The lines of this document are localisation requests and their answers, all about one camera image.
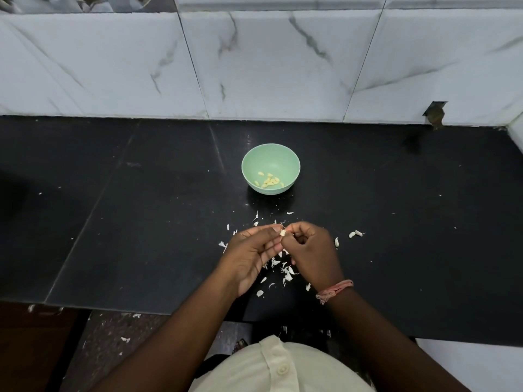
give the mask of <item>green bowl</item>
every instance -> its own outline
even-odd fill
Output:
[[[267,143],[251,149],[242,161],[242,173],[254,191],[265,195],[276,195],[291,188],[300,174],[300,160],[289,147],[281,144]],[[275,185],[262,188],[267,174],[280,179]]]

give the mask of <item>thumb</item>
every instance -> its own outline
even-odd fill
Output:
[[[281,245],[293,258],[303,250],[303,245],[299,243],[294,235],[292,235],[290,232],[287,232],[282,238]]]
[[[248,238],[248,243],[251,247],[258,250],[258,253],[262,253],[265,250],[265,245],[276,239],[281,231],[280,226],[273,226],[272,228],[264,228],[258,231],[252,237]]]

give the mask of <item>white shirt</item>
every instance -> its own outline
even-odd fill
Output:
[[[270,336],[193,381],[189,392],[373,392],[355,372],[307,345]]]

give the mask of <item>black granite countertop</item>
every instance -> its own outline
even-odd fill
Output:
[[[268,142],[302,165],[275,197],[240,170]],[[3,117],[0,298],[169,314],[258,212],[329,229],[405,334],[520,345],[522,198],[523,155],[492,128]],[[229,320],[330,322],[301,276],[264,276]]]

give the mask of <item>plastic bowl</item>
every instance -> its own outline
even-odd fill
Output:
[[[300,160],[294,151],[275,143],[254,147],[242,160],[243,177],[253,190],[265,195],[277,195],[290,189],[300,174],[300,168]],[[264,176],[259,175],[258,172],[263,172]],[[284,186],[278,183],[262,188],[268,173],[278,177]]]

